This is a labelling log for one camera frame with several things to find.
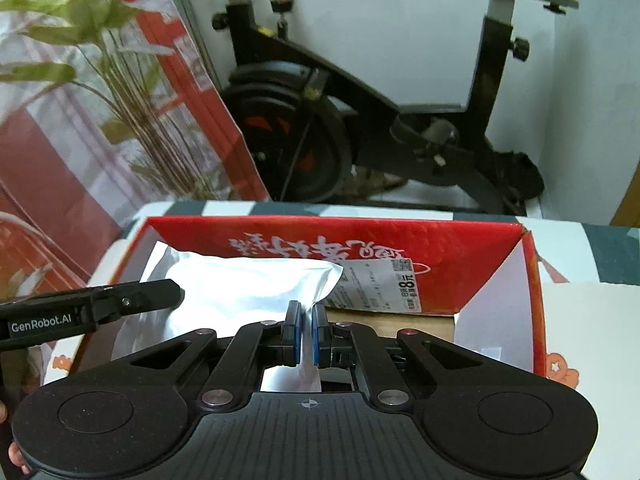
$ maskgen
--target yellow sticker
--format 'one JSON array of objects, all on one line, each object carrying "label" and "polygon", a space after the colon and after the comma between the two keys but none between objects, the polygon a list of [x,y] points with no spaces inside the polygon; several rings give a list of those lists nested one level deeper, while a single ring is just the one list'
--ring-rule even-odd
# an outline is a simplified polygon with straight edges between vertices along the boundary
[{"label": "yellow sticker", "polygon": [[258,27],[258,32],[260,32],[260,34],[264,34],[268,38],[273,38],[276,35],[274,30],[267,27]]}]

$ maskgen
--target ribbed black surface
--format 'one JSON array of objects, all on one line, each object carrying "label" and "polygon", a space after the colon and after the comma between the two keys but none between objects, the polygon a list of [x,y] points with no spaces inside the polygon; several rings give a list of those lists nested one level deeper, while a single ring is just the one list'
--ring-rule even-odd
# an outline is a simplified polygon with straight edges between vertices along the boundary
[{"label": "ribbed black surface", "polygon": [[[309,404],[305,402],[309,399],[319,404],[307,408],[303,403]],[[54,480],[43,473],[34,478]],[[480,479],[437,455],[407,416],[377,412],[360,393],[256,393],[238,412],[205,416],[181,450],[156,468],[130,478]]]}]

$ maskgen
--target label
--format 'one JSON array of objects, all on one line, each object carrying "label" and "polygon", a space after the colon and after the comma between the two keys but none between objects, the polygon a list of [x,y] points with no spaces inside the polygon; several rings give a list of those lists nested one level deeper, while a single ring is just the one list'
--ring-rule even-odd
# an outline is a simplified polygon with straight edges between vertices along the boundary
[{"label": "label", "polygon": [[414,265],[408,258],[343,260],[342,275],[324,304],[334,308],[419,314]]},{"label": "label", "polygon": [[60,312],[46,317],[13,319],[7,321],[7,324],[9,325],[9,336],[11,338],[36,335],[77,325],[71,312]]}]

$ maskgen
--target qr code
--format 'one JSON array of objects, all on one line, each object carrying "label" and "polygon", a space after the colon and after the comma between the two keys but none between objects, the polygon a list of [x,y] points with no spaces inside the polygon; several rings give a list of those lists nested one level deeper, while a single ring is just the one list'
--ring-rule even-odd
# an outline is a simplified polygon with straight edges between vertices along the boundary
[{"label": "qr code", "polygon": [[414,266],[408,258],[391,260],[391,265],[393,265],[394,272],[414,272]]}]

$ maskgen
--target paper label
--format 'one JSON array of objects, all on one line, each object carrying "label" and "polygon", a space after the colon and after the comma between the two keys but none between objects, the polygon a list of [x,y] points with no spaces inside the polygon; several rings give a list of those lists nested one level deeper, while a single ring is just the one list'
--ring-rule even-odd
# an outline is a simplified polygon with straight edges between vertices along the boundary
[{"label": "paper label", "polygon": [[408,258],[343,260],[342,275],[327,306],[370,312],[419,314],[414,266]]}]

